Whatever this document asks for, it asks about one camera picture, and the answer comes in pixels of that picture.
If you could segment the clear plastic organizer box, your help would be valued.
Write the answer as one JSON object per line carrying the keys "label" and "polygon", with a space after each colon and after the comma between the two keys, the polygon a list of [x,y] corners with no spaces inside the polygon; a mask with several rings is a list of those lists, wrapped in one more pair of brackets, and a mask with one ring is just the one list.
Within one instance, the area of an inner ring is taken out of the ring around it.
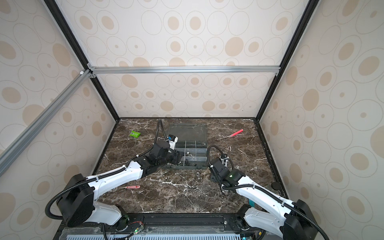
{"label": "clear plastic organizer box", "polygon": [[167,169],[202,170],[207,168],[207,125],[171,124],[167,134],[178,137],[175,150],[181,153],[177,165],[167,165]]}

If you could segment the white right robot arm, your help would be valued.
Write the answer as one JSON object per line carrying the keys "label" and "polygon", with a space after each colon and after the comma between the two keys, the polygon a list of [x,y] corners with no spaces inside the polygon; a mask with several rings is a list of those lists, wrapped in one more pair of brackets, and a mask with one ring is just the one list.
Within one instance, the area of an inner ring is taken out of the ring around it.
{"label": "white right robot arm", "polygon": [[247,207],[241,214],[246,225],[272,233],[284,240],[314,240],[321,228],[302,200],[293,202],[254,182],[243,172],[225,167],[221,159],[208,161],[208,167],[222,190],[232,191],[260,206],[265,212]]}

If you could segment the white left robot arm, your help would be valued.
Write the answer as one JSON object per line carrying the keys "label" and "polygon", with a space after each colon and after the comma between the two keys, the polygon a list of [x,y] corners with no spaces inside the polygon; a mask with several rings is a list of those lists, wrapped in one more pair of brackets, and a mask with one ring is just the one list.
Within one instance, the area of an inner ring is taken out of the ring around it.
{"label": "white left robot arm", "polygon": [[94,176],[73,176],[55,199],[67,227],[99,223],[112,226],[117,231],[125,230],[129,224],[128,214],[121,206],[98,202],[99,197],[128,182],[142,179],[164,165],[179,164],[182,155],[175,150],[177,141],[177,137],[170,135],[120,168]]}

